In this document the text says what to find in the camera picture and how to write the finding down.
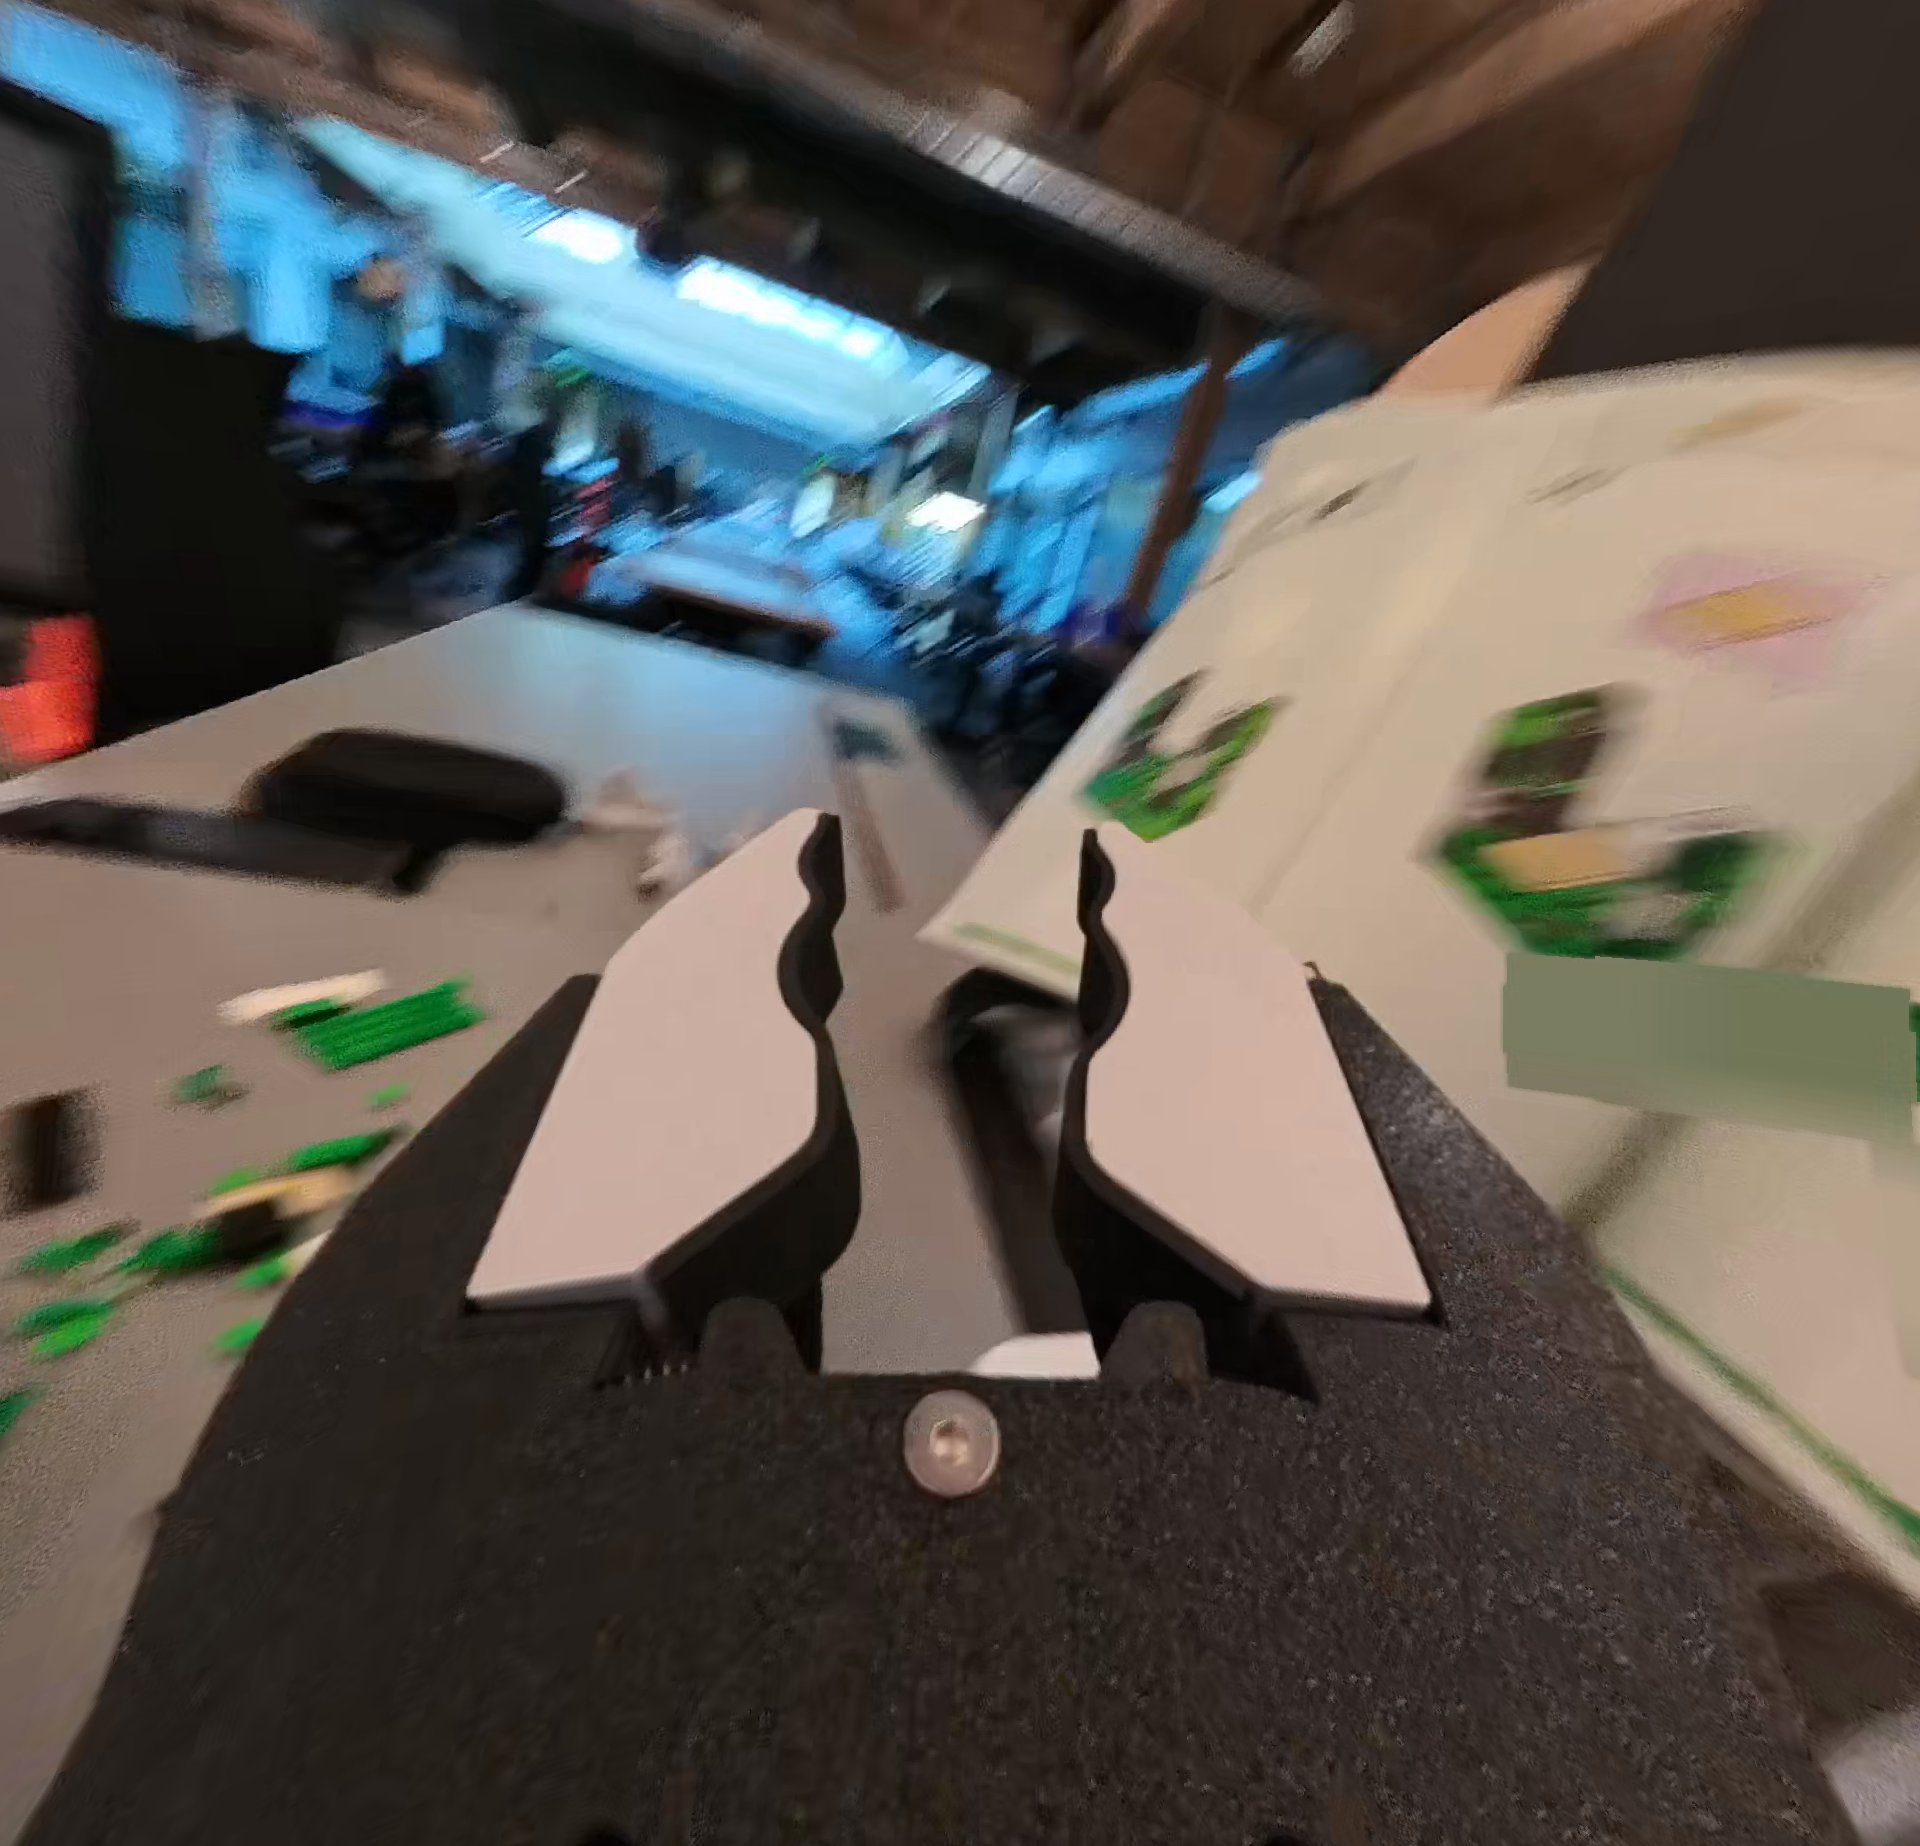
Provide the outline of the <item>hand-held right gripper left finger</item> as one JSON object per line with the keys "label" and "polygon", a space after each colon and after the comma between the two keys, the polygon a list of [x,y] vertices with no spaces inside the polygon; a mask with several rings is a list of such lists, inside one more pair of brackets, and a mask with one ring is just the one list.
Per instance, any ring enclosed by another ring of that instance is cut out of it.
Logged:
{"label": "hand-held right gripper left finger", "polygon": [[604,967],[466,1276],[486,1314],[621,1307],[659,1356],[735,1300],[806,1366],[858,1215],[828,1034],[839,818],[793,810],[684,887]]}

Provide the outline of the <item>dark monitor screen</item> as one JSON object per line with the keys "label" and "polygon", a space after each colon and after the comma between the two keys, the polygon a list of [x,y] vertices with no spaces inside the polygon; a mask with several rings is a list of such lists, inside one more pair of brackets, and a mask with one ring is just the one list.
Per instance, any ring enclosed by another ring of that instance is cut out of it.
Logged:
{"label": "dark monitor screen", "polygon": [[106,130],[1,87],[1,600],[85,606],[93,394],[118,191]]}

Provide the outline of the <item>green lego plate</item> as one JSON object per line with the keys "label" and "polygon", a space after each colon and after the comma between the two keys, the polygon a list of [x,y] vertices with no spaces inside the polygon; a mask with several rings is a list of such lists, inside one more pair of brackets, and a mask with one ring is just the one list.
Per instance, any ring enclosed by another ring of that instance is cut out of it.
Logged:
{"label": "green lego plate", "polygon": [[310,1066],[341,1074],[376,1066],[419,1046],[453,1038],[489,1019],[462,981],[376,999],[296,1009],[272,1020],[272,1032]]}

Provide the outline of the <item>pile of loose lego bricks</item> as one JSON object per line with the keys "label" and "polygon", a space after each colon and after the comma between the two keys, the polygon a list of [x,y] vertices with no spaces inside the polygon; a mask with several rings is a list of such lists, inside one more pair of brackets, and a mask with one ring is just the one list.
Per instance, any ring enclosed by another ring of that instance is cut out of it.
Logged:
{"label": "pile of loose lego bricks", "polygon": [[[91,1218],[3,1252],[3,1434],[54,1369],[98,1344],[132,1303],[201,1280],[250,1296],[290,1283],[408,1137],[396,1116],[405,1098],[402,1087],[375,1091],[371,1127],[233,1166],[155,1222]],[[100,1127],[98,1098],[83,1087],[3,1104],[3,1215],[81,1208],[98,1176]]]}

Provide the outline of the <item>white instruction booklet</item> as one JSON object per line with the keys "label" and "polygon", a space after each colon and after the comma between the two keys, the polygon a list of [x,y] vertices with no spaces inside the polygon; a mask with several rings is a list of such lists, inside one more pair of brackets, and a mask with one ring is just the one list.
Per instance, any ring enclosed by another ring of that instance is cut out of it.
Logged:
{"label": "white instruction booklet", "polygon": [[920,928],[1078,983],[1092,825],[1344,985],[1658,1363],[1915,1594],[1915,359],[1375,398],[1274,442]]}

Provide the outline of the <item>background table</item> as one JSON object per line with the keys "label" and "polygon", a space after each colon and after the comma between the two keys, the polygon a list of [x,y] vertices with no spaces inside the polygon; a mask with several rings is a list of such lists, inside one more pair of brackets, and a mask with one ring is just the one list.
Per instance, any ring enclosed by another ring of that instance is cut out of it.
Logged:
{"label": "background table", "polygon": [[659,634],[679,629],[711,641],[769,638],[795,663],[816,658],[839,634],[801,567],[726,549],[611,554],[585,573],[571,606]]}

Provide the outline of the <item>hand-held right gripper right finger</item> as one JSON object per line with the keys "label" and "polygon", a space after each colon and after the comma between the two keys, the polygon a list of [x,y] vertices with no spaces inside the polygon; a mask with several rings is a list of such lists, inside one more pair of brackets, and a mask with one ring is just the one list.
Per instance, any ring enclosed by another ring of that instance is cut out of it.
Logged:
{"label": "hand-held right gripper right finger", "polygon": [[1079,1045],[1054,1236],[1094,1359],[1184,1310],[1215,1374],[1302,1374],[1295,1317],[1430,1326],[1430,1280],[1308,969],[1140,836],[1079,841]]}

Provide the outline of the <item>wooden post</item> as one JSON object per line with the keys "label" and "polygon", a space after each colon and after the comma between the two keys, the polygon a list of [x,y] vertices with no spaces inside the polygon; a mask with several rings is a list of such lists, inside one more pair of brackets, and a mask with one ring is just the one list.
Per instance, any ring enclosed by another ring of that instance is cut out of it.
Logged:
{"label": "wooden post", "polygon": [[1250,346],[1250,328],[1249,315],[1236,310],[1217,305],[1208,313],[1206,359],[1173,428],[1154,508],[1121,597],[1121,621],[1128,634],[1143,633],[1169,549],[1190,524],[1198,482],[1227,406],[1230,376]]}

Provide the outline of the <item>red blurred object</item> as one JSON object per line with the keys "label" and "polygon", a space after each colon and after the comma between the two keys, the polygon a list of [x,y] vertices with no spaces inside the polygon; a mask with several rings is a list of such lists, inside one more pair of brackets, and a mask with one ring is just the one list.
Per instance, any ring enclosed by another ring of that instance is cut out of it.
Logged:
{"label": "red blurred object", "polygon": [[89,752],[100,722],[100,651],[85,615],[3,615],[1,760],[6,773]]}

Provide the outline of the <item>black flat object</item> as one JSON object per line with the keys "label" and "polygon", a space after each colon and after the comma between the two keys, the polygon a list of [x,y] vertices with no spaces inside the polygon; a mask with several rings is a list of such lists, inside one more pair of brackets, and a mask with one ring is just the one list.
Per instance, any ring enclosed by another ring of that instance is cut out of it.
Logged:
{"label": "black flat object", "polygon": [[244,812],[100,798],[3,806],[1,844],[114,864],[376,895],[405,893],[419,872],[408,845],[314,832]]}

